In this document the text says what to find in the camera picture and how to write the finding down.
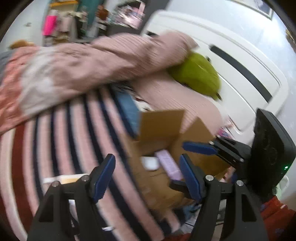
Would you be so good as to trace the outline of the purple Tears of Themis box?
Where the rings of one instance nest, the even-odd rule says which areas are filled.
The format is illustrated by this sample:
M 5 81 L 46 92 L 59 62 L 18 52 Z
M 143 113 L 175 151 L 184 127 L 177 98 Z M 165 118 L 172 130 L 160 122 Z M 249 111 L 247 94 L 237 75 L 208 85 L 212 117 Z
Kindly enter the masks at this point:
M 167 150 L 160 150 L 155 152 L 155 157 L 158 158 L 159 163 L 162 168 L 165 170 L 166 174 L 170 180 L 181 181 L 183 179 L 182 172 L 178 167 L 175 160 L 172 158 L 171 154 Z

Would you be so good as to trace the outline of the red monkey print garment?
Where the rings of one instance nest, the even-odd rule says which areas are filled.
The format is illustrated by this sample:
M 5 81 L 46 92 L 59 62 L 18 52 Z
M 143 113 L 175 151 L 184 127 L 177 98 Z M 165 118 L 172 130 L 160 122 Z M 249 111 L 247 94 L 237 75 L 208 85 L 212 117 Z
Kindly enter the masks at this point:
M 295 211 L 281 203 L 275 195 L 261 206 L 260 213 L 266 227 L 268 240 L 278 240 L 295 217 Z

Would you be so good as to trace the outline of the brown cardboard box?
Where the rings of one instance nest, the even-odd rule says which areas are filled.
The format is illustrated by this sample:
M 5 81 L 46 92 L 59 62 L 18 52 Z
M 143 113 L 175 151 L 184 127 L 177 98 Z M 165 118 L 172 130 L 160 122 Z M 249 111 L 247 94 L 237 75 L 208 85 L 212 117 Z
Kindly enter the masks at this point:
M 181 154 L 187 154 L 195 166 L 205 174 L 223 177 L 229 164 L 221 158 L 211 155 L 196 154 L 185 151 L 185 141 L 206 143 L 214 138 L 200 118 L 194 119 L 183 131 L 181 124 L 185 120 L 184 110 L 148 111 L 140 114 L 139 131 L 133 140 L 126 138 L 129 152 L 128 163 L 136 185 L 149 209 L 163 213 L 168 209 L 182 207 L 190 201 L 183 193 L 170 189 L 172 180 L 182 180 L 179 170 L 167 171 L 164 167 L 156 171 L 144 168 L 140 158 L 157 156 L 159 152 L 168 152 L 169 167 L 178 167 Z

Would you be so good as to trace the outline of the striped pink bed sheet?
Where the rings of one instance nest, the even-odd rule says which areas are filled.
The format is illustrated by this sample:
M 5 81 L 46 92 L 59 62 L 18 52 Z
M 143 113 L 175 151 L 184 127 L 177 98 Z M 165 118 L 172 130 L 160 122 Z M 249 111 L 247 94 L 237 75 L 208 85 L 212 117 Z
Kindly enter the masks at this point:
M 137 134 L 131 95 L 104 86 L 49 109 L 1 135 L 1 217 L 17 240 L 26 240 L 46 193 L 46 178 L 87 174 L 114 154 L 116 169 L 103 199 L 100 219 L 112 240 L 162 240 L 184 222 L 181 209 L 160 218 L 135 186 L 124 135 Z

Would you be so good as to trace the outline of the pink ribbed pillow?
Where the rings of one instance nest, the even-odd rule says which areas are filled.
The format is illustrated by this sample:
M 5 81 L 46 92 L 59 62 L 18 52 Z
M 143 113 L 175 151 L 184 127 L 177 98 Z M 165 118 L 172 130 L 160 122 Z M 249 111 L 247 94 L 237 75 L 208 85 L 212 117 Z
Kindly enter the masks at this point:
M 196 118 L 203 121 L 213 135 L 227 122 L 228 116 L 221 104 L 183 86 L 165 71 L 137 78 L 131 82 L 131 86 L 155 111 L 183 109 L 182 133 Z

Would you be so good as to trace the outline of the white bed headboard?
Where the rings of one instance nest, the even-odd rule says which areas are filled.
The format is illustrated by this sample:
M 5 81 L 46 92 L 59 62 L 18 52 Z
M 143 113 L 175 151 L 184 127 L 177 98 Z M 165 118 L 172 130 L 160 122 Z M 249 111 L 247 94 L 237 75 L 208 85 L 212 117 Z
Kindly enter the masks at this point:
M 219 24 L 174 11 L 155 11 L 141 34 L 180 31 L 191 36 L 195 52 L 208 57 L 221 79 L 220 104 L 226 110 L 234 139 L 249 144 L 259 108 L 278 114 L 288 96 L 288 82 L 279 68 L 253 44 Z

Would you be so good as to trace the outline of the green plush pillow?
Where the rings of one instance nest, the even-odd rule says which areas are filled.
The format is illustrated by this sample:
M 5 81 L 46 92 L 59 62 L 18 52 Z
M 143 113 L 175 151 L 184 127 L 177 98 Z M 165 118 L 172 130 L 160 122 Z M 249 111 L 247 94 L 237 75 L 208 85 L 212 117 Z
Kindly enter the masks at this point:
M 190 89 L 220 99 L 221 80 L 209 59 L 199 53 L 190 53 L 183 63 L 168 69 L 169 75 Z

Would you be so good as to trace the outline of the pink ribbed duvet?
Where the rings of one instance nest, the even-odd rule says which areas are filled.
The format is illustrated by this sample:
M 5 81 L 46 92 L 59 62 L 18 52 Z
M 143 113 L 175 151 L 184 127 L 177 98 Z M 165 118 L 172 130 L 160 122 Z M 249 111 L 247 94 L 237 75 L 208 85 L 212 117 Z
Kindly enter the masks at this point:
M 1 133 L 95 87 L 178 65 L 197 43 L 168 31 L 121 33 L 90 44 L 19 47 L 1 53 Z

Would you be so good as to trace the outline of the grey shelving unit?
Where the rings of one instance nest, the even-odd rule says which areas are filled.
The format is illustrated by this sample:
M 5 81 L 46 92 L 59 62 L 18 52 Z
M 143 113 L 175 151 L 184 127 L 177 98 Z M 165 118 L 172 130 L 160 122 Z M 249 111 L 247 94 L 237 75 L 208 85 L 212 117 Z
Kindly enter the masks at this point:
M 150 16 L 157 10 L 165 9 L 168 1 L 107 1 L 107 35 L 118 33 L 140 34 Z

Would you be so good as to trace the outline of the brown plush toy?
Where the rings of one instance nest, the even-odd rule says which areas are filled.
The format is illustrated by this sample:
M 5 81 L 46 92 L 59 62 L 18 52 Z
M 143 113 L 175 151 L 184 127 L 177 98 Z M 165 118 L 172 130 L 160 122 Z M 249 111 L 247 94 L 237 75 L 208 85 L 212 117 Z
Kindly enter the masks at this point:
M 10 49 L 16 49 L 16 48 L 20 48 L 20 47 L 32 47 L 35 44 L 33 42 L 29 42 L 26 40 L 17 40 L 15 42 L 13 42 L 12 44 L 9 45 Z

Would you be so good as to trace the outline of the teal curtain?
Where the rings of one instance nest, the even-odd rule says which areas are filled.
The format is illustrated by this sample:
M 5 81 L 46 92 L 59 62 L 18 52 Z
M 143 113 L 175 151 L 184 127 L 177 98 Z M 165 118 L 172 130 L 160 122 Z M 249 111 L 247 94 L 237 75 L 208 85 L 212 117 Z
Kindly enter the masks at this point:
M 82 12 L 86 11 L 88 14 L 88 27 L 90 27 L 95 18 L 96 12 L 98 10 L 99 5 L 103 5 L 105 0 L 80 0 L 78 4 L 77 11 Z

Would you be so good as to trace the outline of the pink shopping bag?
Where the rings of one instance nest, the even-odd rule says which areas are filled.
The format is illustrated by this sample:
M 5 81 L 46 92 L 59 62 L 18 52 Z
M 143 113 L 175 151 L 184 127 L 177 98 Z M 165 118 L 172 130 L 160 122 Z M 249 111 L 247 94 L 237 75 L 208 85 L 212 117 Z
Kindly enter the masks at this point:
M 57 22 L 57 16 L 48 15 L 45 18 L 44 27 L 43 27 L 43 35 L 50 36 L 55 30 Z

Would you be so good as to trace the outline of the yellow top wooden shelf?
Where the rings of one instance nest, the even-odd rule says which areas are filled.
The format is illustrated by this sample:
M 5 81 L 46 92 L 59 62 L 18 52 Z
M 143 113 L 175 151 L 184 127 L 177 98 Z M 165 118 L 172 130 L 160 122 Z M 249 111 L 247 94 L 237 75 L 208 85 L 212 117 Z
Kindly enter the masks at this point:
M 50 36 L 43 35 L 43 46 L 49 47 L 70 41 L 72 34 L 71 28 L 75 23 L 74 16 L 76 15 L 77 7 L 78 1 L 49 2 L 45 18 L 48 15 L 57 16 L 57 22 L 55 30 Z

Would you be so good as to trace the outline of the framed wall picture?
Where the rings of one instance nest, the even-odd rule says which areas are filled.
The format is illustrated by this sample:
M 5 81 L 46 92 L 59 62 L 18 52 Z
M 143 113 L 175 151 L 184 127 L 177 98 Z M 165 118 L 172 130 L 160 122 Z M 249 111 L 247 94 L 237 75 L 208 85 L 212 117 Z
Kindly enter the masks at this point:
M 247 8 L 250 8 L 261 15 L 267 17 L 268 19 L 272 19 L 273 17 L 273 10 L 271 7 L 262 0 L 232 0 L 238 4 L 241 4 Z

